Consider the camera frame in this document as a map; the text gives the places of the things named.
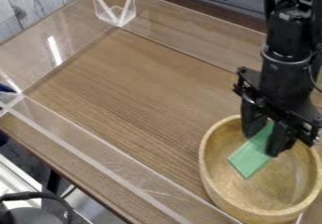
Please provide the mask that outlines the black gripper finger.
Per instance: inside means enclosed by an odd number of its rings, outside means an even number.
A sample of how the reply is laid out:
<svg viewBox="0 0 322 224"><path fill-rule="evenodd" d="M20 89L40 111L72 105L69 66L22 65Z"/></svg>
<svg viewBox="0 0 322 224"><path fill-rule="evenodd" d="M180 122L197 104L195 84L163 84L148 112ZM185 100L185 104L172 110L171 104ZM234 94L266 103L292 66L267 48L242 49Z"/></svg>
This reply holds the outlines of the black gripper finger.
<svg viewBox="0 0 322 224"><path fill-rule="evenodd" d="M246 138L251 138L262 130L267 123L268 116L263 107L242 98L240 106L242 131Z"/></svg>
<svg viewBox="0 0 322 224"><path fill-rule="evenodd" d="M276 157L283 151L288 150L295 143L295 135L294 128L283 120L272 121L266 154L270 157Z"/></svg>

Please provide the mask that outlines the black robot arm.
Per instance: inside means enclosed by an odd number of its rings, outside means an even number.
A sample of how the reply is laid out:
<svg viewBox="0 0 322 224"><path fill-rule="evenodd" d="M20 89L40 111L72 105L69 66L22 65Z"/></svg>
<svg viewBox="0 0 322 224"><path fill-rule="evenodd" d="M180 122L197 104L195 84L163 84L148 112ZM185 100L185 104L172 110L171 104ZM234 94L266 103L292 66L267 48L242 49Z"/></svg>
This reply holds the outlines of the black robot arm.
<svg viewBox="0 0 322 224"><path fill-rule="evenodd" d="M240 67L232 90L242 97L242 130L252 137L268 121L266 154L275 157L296 141L312 146L322 113L311 103L322 73L322 0L264 0L262 69Z"/></svg>

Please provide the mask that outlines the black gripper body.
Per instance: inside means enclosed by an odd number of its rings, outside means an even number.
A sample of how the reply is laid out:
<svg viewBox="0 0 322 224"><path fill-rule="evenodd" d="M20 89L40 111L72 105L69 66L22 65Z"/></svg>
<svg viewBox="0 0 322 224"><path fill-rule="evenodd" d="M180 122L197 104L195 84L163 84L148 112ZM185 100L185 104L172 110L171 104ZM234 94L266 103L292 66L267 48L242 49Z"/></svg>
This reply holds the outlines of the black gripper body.
<svg viewBox="0 0 322 224"><path fill-rule="evenodd" d="M232 87L240 98L264 108L268 120L283 120L294 128L296 140L308 147L322 129L322 115L311 103L320 68L320 63L311 60L291 63L266 59L259 72L247 67L238 69Z"/></svg>

